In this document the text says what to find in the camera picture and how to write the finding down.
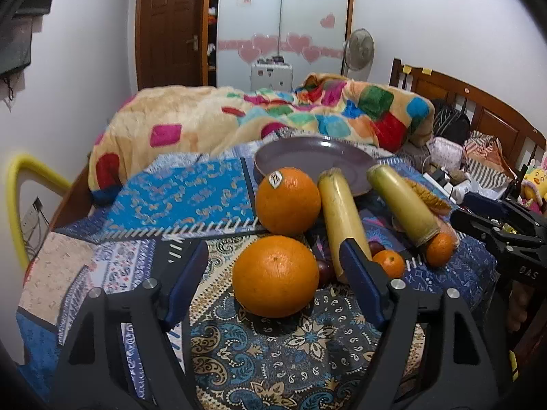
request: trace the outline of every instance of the plate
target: plate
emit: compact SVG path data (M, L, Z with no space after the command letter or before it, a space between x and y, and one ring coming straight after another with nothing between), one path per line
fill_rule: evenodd
M319 174L340 168L353 196L371 190L366 171L376 159L349 143L322 137L291 137L267 143L254 155L254 166L263 176L285 167L298 168L315 183Z

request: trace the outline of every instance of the door handle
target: door handle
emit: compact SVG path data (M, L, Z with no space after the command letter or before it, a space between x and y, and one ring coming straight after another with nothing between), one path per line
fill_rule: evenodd
M193 38L190 38L189 40L186 40L186 43L189 45L190 43L193 43L194 45L194 51L198 51L199 45L198 45L198 36L194 35Z

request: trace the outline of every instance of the orange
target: orange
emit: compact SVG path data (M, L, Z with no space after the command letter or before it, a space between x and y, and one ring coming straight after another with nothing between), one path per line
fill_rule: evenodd
M319 216L321 196L306 173L281 168L261 182L255 207L258 220L272 234L297 235L307 231Z
M431 267L444 267L455 250L454 239L447 233L439 233L430 239L426 248L426 260Z
M302 310L318 284L319 269L311 251L281 235L251 243L232 270L237 301L262 317L285 317Z
M382 265L390 279L400 278L405 273L405 261L400 254L393 250L377 252L373 261Z

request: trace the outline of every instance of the yellow stuffed toy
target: yellow stuffed toy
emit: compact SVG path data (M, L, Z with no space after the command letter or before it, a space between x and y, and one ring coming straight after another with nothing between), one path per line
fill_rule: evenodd
M547 151L543 154L542 163L538 168L530 167L522 180L520 195L523 203L527 206L527 201L537 203L541 210L543 201L547 202Z

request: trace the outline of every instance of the wooden headboard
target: wooden headboard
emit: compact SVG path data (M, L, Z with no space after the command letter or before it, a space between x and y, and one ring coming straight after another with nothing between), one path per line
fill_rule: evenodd
M538 148L545 150L543 134L518 111L493 95L440 72L415 67L406 67L403 72L403 68L400 59L393 59L389 79L391 86L401 87L402 82L403 89L415 92L429 100L443 99L451 106L461 103L462 112L465 113L469 111L469 105L474 105L471 130L499 138L503 155L514 171L519 170L517 163L527 138L534 143L531 158L535 156Z

